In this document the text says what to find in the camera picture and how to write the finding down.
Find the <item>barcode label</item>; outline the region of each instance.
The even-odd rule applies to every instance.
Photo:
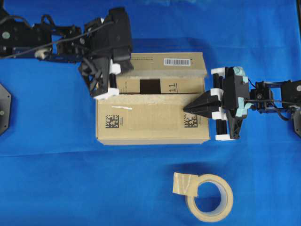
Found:
[[[190,59],[164,58],[164,66],[191,66]]]
[[[108,114],[105,116],[105,127],[107,129],[119,128],[119,115]]]
[[[184,114],[184,127],[185,128],[197,128],[198,127],[198,116]]]

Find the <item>cardboard box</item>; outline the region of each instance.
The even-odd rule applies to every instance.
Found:
[[[96,103],[101,143],[201,144],[210,139],[208,119],[183,112],[204,92],[202,53],[135,53],[132,64],[134,71],[117,77],[122,94]]]

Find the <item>wire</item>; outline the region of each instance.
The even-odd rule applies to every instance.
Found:
[[[274,99],[267,99],[267,100],[246,100],[246,102],[251,102],[251,103],[277,102],[277,103],[283,103],[283,104],[288,104],[288,105],[301,105],[301,103],[287,102],[287,101],[274,100]]]
[[[10,19],[21,19],[26,24],[26,26],[28,26],[30,29],[32,28],[30,26],[30,24],[28,23],[28,21],[24,17],[15,16],[15,15],[9,15],[9,16],[4,17],[2,20],[0,20],[0,25],[3,24],[4,22],[6,22],[7,20],[10,20]]]
[[[253,85],[253,83],[251,82],[251,80],[250,80],[250,79],[249,79],[249,82],[250,82],[250,84],[251,84],[251,85],[252,85],[254,88],[256,88],[256,86],[254,86],[254,85]]]
[[[88,34],[94,33],[96,31],[102,29],[103,27],[108,26],[108,25],[113,24],[113,23],[114,23],[113,21],[109,21],[109,22],[106,22],[105,24],[103,24],[103,25],[101,25],[101,26],[99,26],[99,27],[97,27],[97,28],[95,28],[93,30],[90,30],[89,32],[77,35],[77,36],[72,37],[72,38],[67,38],[67,39],[61,39],[61,40],[53,41],[51,43],[48,43],[48,44],[45,44],[45,45],[41,45],[41,46],[37,46],[37,47],[31,48],[29,50],[26,50],[26,51],[23,51],[23,52],[20,52],[20,53],[12,54],[12,55],[5,56],[5,57],[0,57],[0,60],[14,58],[14,57],[17,57],[17,56],[21,56],[21,55],[24,55],[24,54],[27,54],[27,53],[39,50],[40,48],[45,48],[45,47],[48,47],[48,46],[52,46],[54,44],[59,44],[59,43],[62,43],[62,42],[73,41],[75,39],[79,39],[79,38],[81,38],[83,36],[86,36]]]
[[[277,114],[279,115],[279,117],[280,117],[282,120],[284,120],[284,121],[291,121],[291,120],[292,120],[292,118],[286,118],[286,117],[281,113],[280,109],[279,109],[274,103],[272,103],[272,105],[274,106],[275,111],[277,112]]]
[[[46,22],[45,22],[45,18],[49,21],[49,23],[50,23],[51,25],[55,26],[55,23],[54,23],[54,21],[53,21],[51,15],[49,15],[49,14],[44,14],[44,15],[42,16],[42,18],[41,18],[41,24],[42,24],[42,23],[46,23]]]

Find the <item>tape roll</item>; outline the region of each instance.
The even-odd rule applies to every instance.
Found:
[[[203,183],[213,183],[221,193],[221,203],[211,212],[200,211],[195,203],[194,198],[197,196],[198,187]],[[174,193],[186,196],[186,203],[192,214],[204,222],[217,222],[224,219],[232,210],[233,192],[229,184],[221,177],[204,174],[201,176],[190,174],[174,174]]]

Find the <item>blue cloth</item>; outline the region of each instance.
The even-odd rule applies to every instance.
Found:
[[[300,79],[295,0],[5,2],[31,24],[48,13],[81,27],[120,5],[135,52],[203,51],[208,71],[239,65],[253,82]],[[216,225],[301,224],[301,140],[277,114],[249,111],[234,142],[103,146],[77,65],[9,59],[0,68],[13,96],[10,128],[0,136],[0,225],[205,225],[172,193],[175,171],[228,181],[233,209]]]

